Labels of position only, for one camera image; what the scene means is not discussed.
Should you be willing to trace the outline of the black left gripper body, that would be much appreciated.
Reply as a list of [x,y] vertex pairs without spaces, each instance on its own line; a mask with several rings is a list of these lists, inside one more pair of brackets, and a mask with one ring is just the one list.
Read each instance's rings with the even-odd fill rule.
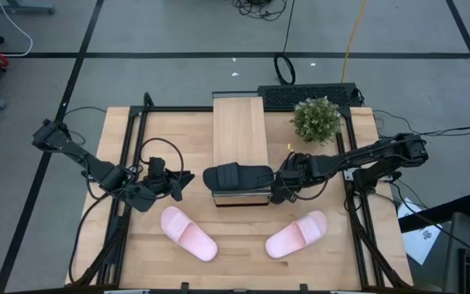
[[165,176],[145,176],[139,184],[147,191],[141,191],[141,198],[156,200],[171,196],[175,198],[176,176],[168,174]]

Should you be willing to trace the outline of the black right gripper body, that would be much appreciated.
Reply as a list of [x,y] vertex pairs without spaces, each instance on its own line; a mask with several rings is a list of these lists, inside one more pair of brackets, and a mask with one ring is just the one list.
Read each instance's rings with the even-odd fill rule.
[[289,153],[276,174],[276,184],[293,192],[315,184],[309,174],[310,154]]

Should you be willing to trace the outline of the pink slide sandal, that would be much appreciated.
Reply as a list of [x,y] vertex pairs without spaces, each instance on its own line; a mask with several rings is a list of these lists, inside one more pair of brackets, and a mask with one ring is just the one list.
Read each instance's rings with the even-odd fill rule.
[[218,246],[194,221],[177,207],[167,207],[161,215],[163,233],[201,261],[212,261]]
[[312,211],[269,237],[264,247],[270,257],[279,259],[317,242],[326,231],[325,214]]

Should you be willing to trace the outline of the small green potted plant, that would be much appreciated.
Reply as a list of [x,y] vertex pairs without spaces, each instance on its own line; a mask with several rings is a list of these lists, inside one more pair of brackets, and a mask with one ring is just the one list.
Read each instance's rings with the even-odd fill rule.
[[294,106],[290,123],[303,142],[326,145],[341,130],[340,116],[338,105],[326,96],[308,98]]

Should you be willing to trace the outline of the black desk beam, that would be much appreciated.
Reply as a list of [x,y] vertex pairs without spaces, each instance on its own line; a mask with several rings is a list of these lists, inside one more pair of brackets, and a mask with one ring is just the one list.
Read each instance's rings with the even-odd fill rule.
[[455,213],[470,216],[470,195],[421,212],[414,212],[411,215],[403,216],[398,223],[401,232],[407,233],[429,225],[440,225],[451,221]]

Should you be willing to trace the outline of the white paper sheet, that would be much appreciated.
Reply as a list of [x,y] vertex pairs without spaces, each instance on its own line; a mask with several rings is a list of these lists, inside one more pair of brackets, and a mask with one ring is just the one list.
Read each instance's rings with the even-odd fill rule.
[[[408,198],[405,198],[404,203],[401,203],[397,209],[397,216],[398,219],[401,220],[405,216],[410,216],[413,215],[414,212],[421,211],[422,209],[419,206],[411,202]],[[441,231],[436,226],[429,225],[422,229],[403,233],[402,238],[406,254],[418,264],[422,265],[426,261],[440,232]]]

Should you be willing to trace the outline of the grey desk top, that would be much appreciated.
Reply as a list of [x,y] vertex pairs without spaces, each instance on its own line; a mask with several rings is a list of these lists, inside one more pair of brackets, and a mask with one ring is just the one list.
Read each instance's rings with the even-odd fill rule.
[[[470,216],[456,212],[452,218],[450,234],[470,246]],[[467,249],[467,247],[456,239],[450,238],[442,284],[444,292],[459,293],[459,249]]]

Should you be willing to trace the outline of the black metal table frame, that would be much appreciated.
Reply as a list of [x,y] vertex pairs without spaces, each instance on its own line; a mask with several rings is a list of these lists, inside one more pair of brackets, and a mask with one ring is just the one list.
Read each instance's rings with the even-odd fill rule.
[[[108,108],[96,157],[119,163],[131,107]],[[337,142],[326,146],[305,144],[289,123],[292,112],[264,112],[268,163],[279,167],[287,156],[287,144],[299,152],[338,153]],[[155,106],[147,116],[144,138],[162,137],[175,144],[184,157],[185,170],[196,175],[186,188],[184,200],[171,197],[156,201],[148,212],[133,209],[124,245],[122,267],[113,268],[124,288],[176,289],[182,282],[196,289],[309,290],[361,289],[359,262],[348,212],[344,209],[345,186],[341,174],[329,181],[313,201],[299,200],[280,205],[216,207],[206,191],[202,172],[213,166],[213,106]],[[372,195],[368,200],[378,249],[404,282],[413,283],[394,204]],[[83,222],[71,267],[73,279],[81,278],[104,244],[110,213],[115,208],[106,198]],[[204,262],[172,242],[160,226],[162,211],[176,206],[216,241],[219,251]],[[274,260],[264,250],[264,241],[292,221],[313,210],[328,220],[325,236],[292,255]]]

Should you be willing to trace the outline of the wooden shelf with black frame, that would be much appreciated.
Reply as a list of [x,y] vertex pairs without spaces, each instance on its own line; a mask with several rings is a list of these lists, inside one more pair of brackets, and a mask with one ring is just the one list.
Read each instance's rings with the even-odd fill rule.
[[[238,163],[268,166],[263,99],[255,95],[218,94],[213,107],[213,166]],[[270,188],[212,192],[218,207],[266,206]]]

